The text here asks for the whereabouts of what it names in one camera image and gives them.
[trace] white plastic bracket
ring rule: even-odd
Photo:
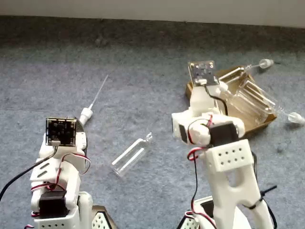
[[[217,229],[232,229],[237,204],[252,206],[261,197],[253,170],[249,142],[245,139],[213,147],[208,149],[205,155]],[[226,175],[229,170],[233,170],[237,178],[234,187],[230,186]],[[264,201],[251,211],[254,214],[255,228],[273,229]]]
[[[51,219],[34,219],[37,229],[82,229],[78,206],[72,209],[66,217]]]

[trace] black wire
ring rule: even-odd
[[[45,162],[46,160],[49,160],[51,157],[53,157],[56,152],[57,152],[57,147],[54,148],[54,152],[53,154],[51,154],[50,156],[45,157],[43,160],[40,160],[38,162],[36,162],[34,165],[32,165],[30,168],[28,168],[27,170],[23,171],[22,173],[19,173],[17,176],[15,176],[12,180],[10,180],[2,189],[1,193],[0,193],[0,202],[2,200],[2,197],[5,193],[5,191],[8,189],[8,187],[14,183],[17,179],[19,179],[20,177],[22,177],[24,174],[26,174],[27,172],[31,171],[32,169],[34,169],[36,166],[40,165],[41,163]]]
[[[214,95],[211,95],[208,88],[206,87],[206,85],[204,85],[205,87],[205,91],[208,93],[208,95],[213,98],[213,99],[216,99],[216,100],[219,100],[221,101],[223,104],[224,104],[224,111],[225,111],[225,115],[228,116],[228,106],[227,106],[227,103],[225,102],[225,100],[223,100],[222,98],[219,98],[217,96],[214,96]]]
[[[272,219],[272,221],[273,221],[273,228],[274,228],[274,229],[277,229],[277,222],[276,222],[275,215],[273,214],[271,208],[269,207],[269,205],[268,205],[268,203],[266,202],[265,199],[264,199],[264,201],[265,201],[265,203],[266,203],[266,205],[267,205],[267,207],[268,207],[269,214],[270,214],[271,219]]]
[[[256,181],[257,181],[257,155],[256,155],[253,151],[251,151],[251,153],[252,153],[252,156],[253,156],[253,159],[254,159],[254,167],[253,167],[253,169],[254,169],[254,173],[255,173],[255,177],[256,177]],[[271,190],[273,190],[274,188],[276,188],[276,186],[273,186],[273,187],[271,187],[271,188],[265,190],[265,191],[264,191],[264,194],[265,194],[265,192],[271,191]],[[276,218],[275,218],[274,213],[272,212],[271,208],[269,207],[267,201],[266,201],[264,198],[262,198],[262,200],[265,201],[265,203],[266,203],[266,205],[267,205],[267,207],[268,207],[268,211],[269,211],[270,217],[271,217],[271,219],[272,219],[272,221],[273,221],[273,228],[274,228],[274,229],[277,229],[277,222],[276,222]]]
[[[253,169],[254,169],[255,178],[256,178],[256,181],[257,181],[257,155],[253,151],[251,151],[251,153],[252,153],[252,157],[253,157],[253,160],[254,160]]]
[[[196,189],[195,189],[195,192],[194,192],[194,195],[192,197],[192,200],[191,200],[191,209],[192,211],[194,211],[193,209],[193,203],[194,203],[194,200],[195,200],[195,196],[197,194],[197,190],[198,190],[198,176],[197,176],[197,164],[196,164],[196,157],[195,157],[195,152],[193,154],[193,157],[194,157],[194,166],[195,166],[195,177],[196,177]],[[214,227],[214,229],[217,229],[216,226],[210,221],[210,219],[207,219],[211,224],[212,226]]]
[[[196,165],[196,158],[195,158],[195,153],[194,153],[194,166],[195,166],[195,177],[196,177],[196,189],[195,189],[195,193],[192,197],[192,201],[191,203],[193,204],[194,200],[195,200],[195,196],[197,194],[197,190],[198,190],[198,176],[197,176],[197,165]]]

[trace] glass vial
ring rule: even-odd
[[[111,168],[118,176],[123,177],[126,172],[131,169],[142,156],[144,156],[148,151],[152,137],[152,134],[149,133],[145,140],[139,138],[114,161],[112,161]]]

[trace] red wire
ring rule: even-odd
[[[39,212],[31,212],[31,214],[30,214],[30,216],[31,217],[33,217],[33,218],[35,218],[35,217],[38,217],[38,216],[40,216],[40,214],[39,214]]]
[[[193,122],[191,122],[191,123],[189,124],[189,126],[187,127],[187,136],[188,136],[189,141],[190,141],[191,144],[194,145],[194,142],[193,142],[193,140],[192,140],[192,138],[191,138],[191,134],[190,134],[190,126],[191,126],[193,123],[197,122],[197,121],[206,120],[206,121],[208,121],[206,127],[209,128],[209,126],[210,126],[211,124],[213,124],[213,123],[212,123],[213,115],[211,114],[210,116],[211,116],[211,117],[210,117],[209,120],[207,120],[207,119],[205,119],[205,118],[200,118],[200,119],[197,119],[197,120],[195,120],[195,121],[193,121]]]
[[[205,147],[195,147],[195,148],[191,149],[191,151],[187,154],[187,159],[189,161],[194,161],[194,159],[198,158],[198,155],[195,155],[196,151],[203,150],[203,149],[205,149]]]
[[[24,227],[24,229],[27,229],[27,228],[34,228],[32,225],[28,224]]]
[[[65,188],[59,184],[54,184],[54,183],[47,183],[47,184],[41,184],[41,185],[37,185],[37,186],[34,186],[32,187],[30,190],[33,191],[37,188],[41,188],[41,187],[47,187],[47,186],[52,186],[52,185],[55,185],[55,186],[58,186],[60,187],[62,190],[65,190]]]
[[[65,157],[68,156],[68,155],[73,155],[73,156],[82,157],[82,158],[84,158],[84,159],[86,159],[86,160],[88,160],[88,161],[90,162],[90,159],[89,159],[88,157],[86,157],[86,156],[84,156],[84,155],[81,155],[81,154],[76,154],[76,153],[65,154],[65,155],[61,158],[61,162],[60,162],[60,164],[59,164],[57,176],[56,176],[56,179],[55,179],[55,184],[56,184],[56,185],[58,185],[58,183],[59,183],[59,177],[60,177],[61,171],[62,171],[61,164],[62,164],[62,162],[64,161]],[[55,188],[56,188],[56,186],[54,186],[54,188],[47,187],[47,189],[48,189],[48,190],[51,190],[51,191],[53,191]]]
[[[211,117],[209,119],[209,122],[207,123],[207,127],[209,128],[210,125],[212,124],[212,119],[213,119],[213,115],[211,114]]]

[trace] syringe needle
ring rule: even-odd
[[[98,92],[97,92],[97,94],[96,94],[96,96],[95,96],[93,102],[90,104],[90,106],[89,106],[89,109],[90,109],[90,110],[92,109],[92,107],[93,107],[93,105],[94,105],[94,103],[95,103],[95,100],[97,99],[97,97],[99,96],[99,94],[100,94],[102,88],[104,87],[104,84],[105,84],[105,82],[106,82],[108,76],[109,76],[109,75],[106,75],[106,77],[105,77],[103,83],[101,84],[101,87],[99,88],[99,90],[98,90]]]

